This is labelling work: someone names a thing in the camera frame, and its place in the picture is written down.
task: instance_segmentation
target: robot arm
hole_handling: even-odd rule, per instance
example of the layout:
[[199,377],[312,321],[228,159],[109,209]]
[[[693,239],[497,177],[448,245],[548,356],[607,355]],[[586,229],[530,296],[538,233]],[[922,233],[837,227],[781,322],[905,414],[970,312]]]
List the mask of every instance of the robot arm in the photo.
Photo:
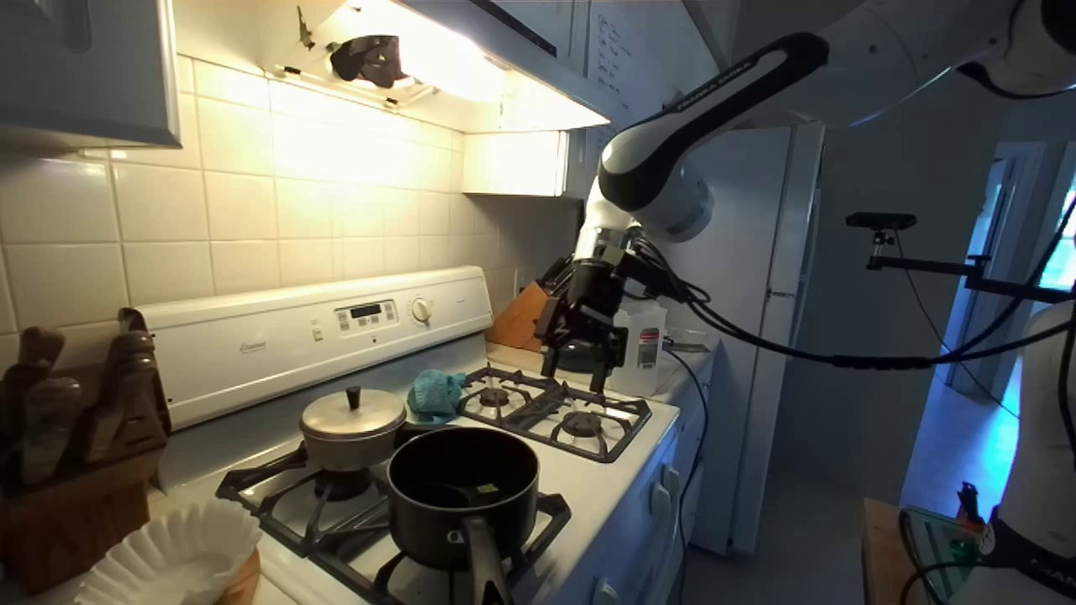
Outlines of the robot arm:
[[[692,149],[774,113],[790,123],[853,126],[954,66],[1007,96],[1061,92],[1076,83],[1073,13],[1068,0],[867,0],[818,33],[770,43],[618,133],[601,153],[586,200],[571,284],[547,304],[537,325],[542,374],[555,372],[561,347],[582,340],[594,355],[591,389],[600,392],[606,375],[623,365],[623,333],[613,316],[625,281],[677,298],[636,257],[627,234],[637,222],[651,238],[678,242],[706,227],[713,202],[684,159]],[[1062,23],[1048,25],[1051,14]]]

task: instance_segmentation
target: pot lid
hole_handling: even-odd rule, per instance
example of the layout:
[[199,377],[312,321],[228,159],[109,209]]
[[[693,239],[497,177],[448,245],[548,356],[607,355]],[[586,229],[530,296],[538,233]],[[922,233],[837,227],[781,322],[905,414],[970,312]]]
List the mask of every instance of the pot lid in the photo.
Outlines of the pot lid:
[[394,431],[406,418],[404,400],[396,395],[349,386],[307,406],[300,427],[323,439],[356,439]]

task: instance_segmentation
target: white stove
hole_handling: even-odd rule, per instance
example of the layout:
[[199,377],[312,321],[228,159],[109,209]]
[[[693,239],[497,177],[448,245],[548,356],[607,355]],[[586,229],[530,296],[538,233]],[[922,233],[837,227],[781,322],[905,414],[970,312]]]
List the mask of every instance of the white stove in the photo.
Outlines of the white stove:
[[[411,315],[416,304],[426,322]],[[427,368],[471,377],[464,416],[453,424],[511,431],[538,454],[547,500],[524,547],[533,557],[505,561],[518,603],[591,603],[610,590],[633,603],[664,603],[666,595],[647,591],[663,583],[654,574],[679,548],[679,483],[670,467],[677,409],[614,394],[595,403],[582,388],[539,384],[533,376],[498,378],[519,368],[487,365],[481,330],[492,314],[480,269],[148,306],[129,310],[127,321],[155,335],[173,423],[184,427],[161,462],[167,498],[156,512],[218,497],[236,477],[245,479],[233,491],[260,513],[265,530],[256,605],[470,602],[467,574],[450,578],[406,559],[384,593],[356,589],[355,577],[376,585],[399,552],[377,526],[385,512],[378,492],[383,465],[370,469],[366,489],[338,500],[336,486],[317,479],[321,469],[300,449],[299,416],[310,402],[355,384],[406,397]],[[480,393],[491,386],[504,389],[507,400],[482,405]],[[500,424],[553,388],[569,396],[552,413],[525,427]],[[580,424],[562,426],[572,413]],[[615,456],[601,460],[603,450]],[[274,461],[291,466],[257,477],[242,470]],[[324,548],[302,548],[315,539]]]

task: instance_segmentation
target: blue dish towel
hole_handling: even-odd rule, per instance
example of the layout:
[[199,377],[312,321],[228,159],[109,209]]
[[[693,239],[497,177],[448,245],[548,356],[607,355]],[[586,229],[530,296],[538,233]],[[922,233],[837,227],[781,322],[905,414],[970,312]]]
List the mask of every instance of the blue dish towel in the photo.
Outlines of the blue dish towel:
[[463,374],[424,369],[407,394],[407,405],[420,422],[444,424],[456,417],[456,405],[466,383]]

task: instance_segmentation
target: plastic bottle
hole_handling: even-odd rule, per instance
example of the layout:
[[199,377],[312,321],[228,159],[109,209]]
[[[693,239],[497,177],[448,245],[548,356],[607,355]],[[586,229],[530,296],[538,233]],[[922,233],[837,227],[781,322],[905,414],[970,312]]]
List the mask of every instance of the plastic bottle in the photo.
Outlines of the plastic bottle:
[[654,300],[625,300],[613,324],[627,328],[624,367],[612,370],[609,389],[649,397],[657,392],[657,356],[665,338],[665,309]]

